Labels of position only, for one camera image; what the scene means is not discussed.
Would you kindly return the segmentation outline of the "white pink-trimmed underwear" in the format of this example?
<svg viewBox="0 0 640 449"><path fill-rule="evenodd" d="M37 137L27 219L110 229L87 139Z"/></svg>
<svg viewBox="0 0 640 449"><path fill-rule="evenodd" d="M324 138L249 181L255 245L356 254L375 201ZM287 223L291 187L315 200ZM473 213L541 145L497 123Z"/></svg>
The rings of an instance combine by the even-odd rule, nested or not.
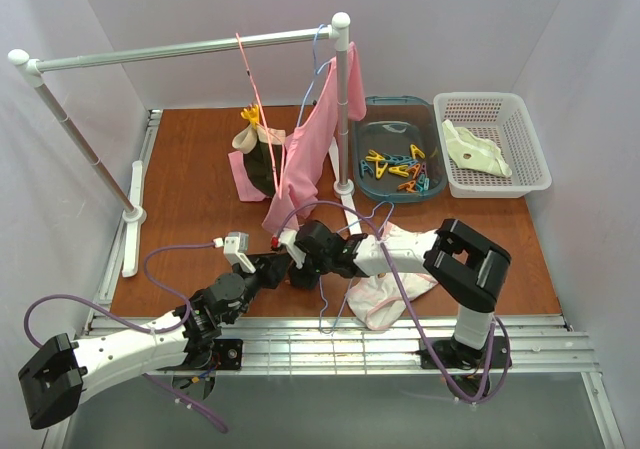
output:
<svg viewBox="0 0 640 449"><path fill-rule="evenodd" d="M412 255L424 256L436 240L434 229L427 232L411 232L393 223L386 223L381 240L389 250L400 280L410 301L434 288L437 280L418 264L419 273L403 273L396 255L400 249L412 249ZM346 294L346 301L354 315L373 331L383 331L392 326L402 315L406 305L391 272L361 278Z"/></svg>

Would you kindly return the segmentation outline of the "blue wire hanger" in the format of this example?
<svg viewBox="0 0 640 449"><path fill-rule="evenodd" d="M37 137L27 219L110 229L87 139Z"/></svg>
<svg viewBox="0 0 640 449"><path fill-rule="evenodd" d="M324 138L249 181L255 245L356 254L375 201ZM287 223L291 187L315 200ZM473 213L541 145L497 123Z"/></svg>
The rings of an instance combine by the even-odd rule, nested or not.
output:
<svg viewBox="0 0 640 449"><path fill-rule="evenodd" d="M372 221L376 210L379 209L382 205L387 204L387 201L383 201L383 202L379 202L373 209L370 215L368 216L364 216L364 217L359 217L357 219L355 219L354 221L350 222L347 226L343 227L342 229L338 230L338 233L343 232L344 230L349 230L350 232L355 231L356 229L358 229L360 227L360 223L369 223ZM390 205L390 209L389 212L387 213L387 216L384 219L384 222L382 223L382 226L385 226L386 223L389 221L394 209L395 209L395 204L393 202L389 202L388 203ZM363 272L360 269L356 269L355 265L350 262L349 266L347 269L345 270L341 270L339 272L339 275L347 277L349 279L349 283L347 285L347 289L345 290L343 299L342 299L342 303L338 312L338 315L335 317L333 324L331 326L330 329L326 329L323 327L323 316L324 316L324 312L328 309L329 307L329 301L328 299L325 297L324 295L324 289L323 289L323 283L322 283L322 279L319 279L319 293L320 293L320 297L322 299L322 301L324 302L324 306L323 308L320 310L319 313L319 319L318 319L318 330L321 334L324 335L331 335L334 333L336 326L339 322L339 319L342 315L342 312L344 310L345 304L347 302L347 295L349 294L349 291L351 290L351 286L353 284L353 280L355 277L363 277Z"/></svg>

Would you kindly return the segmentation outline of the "pink garment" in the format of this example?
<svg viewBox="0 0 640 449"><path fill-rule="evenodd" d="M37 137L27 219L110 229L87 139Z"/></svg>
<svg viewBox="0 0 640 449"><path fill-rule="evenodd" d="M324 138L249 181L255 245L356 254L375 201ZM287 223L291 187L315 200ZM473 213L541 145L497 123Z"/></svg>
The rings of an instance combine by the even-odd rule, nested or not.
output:
<svg viewBox="0 0 640 449"><path fill-rule="evenodd" d="M366 115L366 103L359 54L354 42L349 44L347 60L348 119L360 121ZM271 234L278 231L291 211L317 200L317 183L338 123L336 57L329 62L329 71L316 106L305 122L287 138L282 194L274 195L262 222L262 227Z"/></svg>

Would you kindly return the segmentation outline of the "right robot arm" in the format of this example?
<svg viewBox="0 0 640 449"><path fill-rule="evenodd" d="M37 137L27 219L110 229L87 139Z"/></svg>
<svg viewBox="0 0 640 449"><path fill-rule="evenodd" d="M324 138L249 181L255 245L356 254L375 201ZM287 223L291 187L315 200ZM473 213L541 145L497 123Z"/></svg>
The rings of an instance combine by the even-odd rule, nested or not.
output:
<svg viewBox="0 0 640 449"><path fill-rule="evenodd" d="M344 238L311 220L297 230L283 230L279 242L293 258L298 274L290 279L299 286L312 286L328 273L372 282L385 273L393 284L412 274L440 285L458 303L458 314L450 341L434 345L438 357L460 368L484 359L511 255L462 221L446 219L426 233L394 226L380 235Z"/></svg>

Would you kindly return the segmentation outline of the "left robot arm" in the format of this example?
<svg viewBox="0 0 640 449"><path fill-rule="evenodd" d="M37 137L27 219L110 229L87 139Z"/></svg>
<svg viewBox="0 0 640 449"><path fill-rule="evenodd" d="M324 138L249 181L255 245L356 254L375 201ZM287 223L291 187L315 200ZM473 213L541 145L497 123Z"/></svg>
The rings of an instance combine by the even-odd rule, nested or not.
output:
<svg viewBox="0 0 640 449"><path fill-rule="evenodd" d="M276 288L291 264L286 254L248 260L253 271L234 264L187 304L136 330L49 338L18 373L30 426L51 427L98 393L152 371L194 370L208 377L216 370L240 369L243 343L222 338L222 328L245 314L261 289Z"/></svg>

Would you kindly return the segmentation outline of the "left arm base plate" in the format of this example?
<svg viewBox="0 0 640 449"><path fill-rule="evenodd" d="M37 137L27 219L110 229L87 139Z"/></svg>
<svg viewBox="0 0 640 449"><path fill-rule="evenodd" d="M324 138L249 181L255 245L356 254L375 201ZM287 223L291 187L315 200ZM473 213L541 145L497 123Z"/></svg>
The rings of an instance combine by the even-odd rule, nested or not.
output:
<svg viewBox="0 0 640 449"><path fill-rule="evenodd" d="M240 370L244 341L242 339L215 339L205 352L204 362L199 365L204 371Z"/></svg>

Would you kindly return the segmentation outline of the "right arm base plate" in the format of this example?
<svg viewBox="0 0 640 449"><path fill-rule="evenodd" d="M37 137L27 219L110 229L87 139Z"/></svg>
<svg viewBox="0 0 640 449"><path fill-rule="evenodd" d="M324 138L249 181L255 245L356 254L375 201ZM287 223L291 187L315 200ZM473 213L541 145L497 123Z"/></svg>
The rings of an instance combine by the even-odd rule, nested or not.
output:
<svg viewBox="0 0 640 449"><path fill-rule="evenodd" d="M511 356L507 351L508 340L504 336L495 336L491 352L491 369L504 369L511 367ZM438 338L431 341L432 348L438 356L441 364L446 369L472 370L482 367L485 363L489 349L489 341L485 342L482 349L473 349L458 343L453 337ZM427 349L427 345L420 340L416 354L420 357L422 369L436 369L435 359Z"/></svg>

